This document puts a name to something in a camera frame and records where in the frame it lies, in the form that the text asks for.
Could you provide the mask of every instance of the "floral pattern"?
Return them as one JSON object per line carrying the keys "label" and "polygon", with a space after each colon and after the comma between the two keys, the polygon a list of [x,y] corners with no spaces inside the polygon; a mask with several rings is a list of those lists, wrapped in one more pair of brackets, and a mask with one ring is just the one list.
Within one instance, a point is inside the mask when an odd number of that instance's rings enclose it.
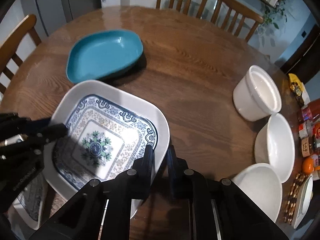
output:
{"label": "floral pattern", "polygon": [[115,178],[143,157],[147,144],[157,143],[149,120],[97,95],[83,98],[66,126],[68,136],[56,142],[52,161],[75,189],[93,178]]}

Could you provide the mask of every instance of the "teal plate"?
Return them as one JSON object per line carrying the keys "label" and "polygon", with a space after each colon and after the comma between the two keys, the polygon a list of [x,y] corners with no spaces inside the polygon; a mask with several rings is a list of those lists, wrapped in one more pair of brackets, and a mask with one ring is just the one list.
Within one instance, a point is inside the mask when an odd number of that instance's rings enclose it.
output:
{"label": "teal plate", "polygon": [[73,83],[121,75],[142,55],[139,36],[128,30],[93,33],[77,41],[70,51],[67,77]]}

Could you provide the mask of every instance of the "white ceramic pot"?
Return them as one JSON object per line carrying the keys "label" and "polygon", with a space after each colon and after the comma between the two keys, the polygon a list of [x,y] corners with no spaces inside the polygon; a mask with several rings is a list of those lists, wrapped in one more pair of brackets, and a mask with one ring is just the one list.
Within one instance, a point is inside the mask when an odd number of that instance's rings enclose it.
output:
{"label": "white ceramic pot", "polygon": [[254,157],[257,163],[269,163],[281,183],[289,179],[294,165],[295,146],[290,125],[282,114],[271,115],[258,133]]}
{"label": "white ceramic pot", "polygon": [[282,185],[270,164],[253,164],[236,175],[232,181],[276,222],[282,201]]}
{"label": "white ceramic pot", "polygon": [[262,68],[252,65],[233,90],[233,103],[239,114],[256,121],[281,110],[279,90]]}

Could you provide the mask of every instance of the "orange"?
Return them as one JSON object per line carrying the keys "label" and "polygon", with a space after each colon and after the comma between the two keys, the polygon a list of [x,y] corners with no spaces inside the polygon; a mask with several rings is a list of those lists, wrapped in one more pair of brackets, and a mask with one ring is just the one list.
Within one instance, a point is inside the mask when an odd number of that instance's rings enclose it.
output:
{"label": "orange", "polygon": [[313,159],[311,157],[305,158],[302,163],[302,171],[309,175],[311,174],[315,168],[313,167]]}

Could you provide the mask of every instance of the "tabletop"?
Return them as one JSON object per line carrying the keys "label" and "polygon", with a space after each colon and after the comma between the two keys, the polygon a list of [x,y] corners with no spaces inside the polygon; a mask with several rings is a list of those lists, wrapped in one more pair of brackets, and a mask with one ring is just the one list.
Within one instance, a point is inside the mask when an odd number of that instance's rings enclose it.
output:
{"label": "tabletop", "polygon": [[[167,118],[177,156],[206,178],[231,178],[254,163],[254,141],[268,118],[244,120],[233,105],[232,92],[251,65],[265,69],[278,86],[280,113],[296,143],[294,169],[283,184],[286,197],[302,162],[299,107],[286,75],[244,40],[173,10],[108,7],[66,24],[25,60],[4,94],[0,112],[18,112],[31,119],[51,116],[73,86],[66,77],[66,63],[74,43],[109,29],[137,33],[144,53],[129,73],[107,82],[156,105]],[[188,202],[169,198],[164,169],[162,165],[150,197],[131,221],[132,239],[183,239],[189,234]],[[277,223],[282,221],[283,207]]]}

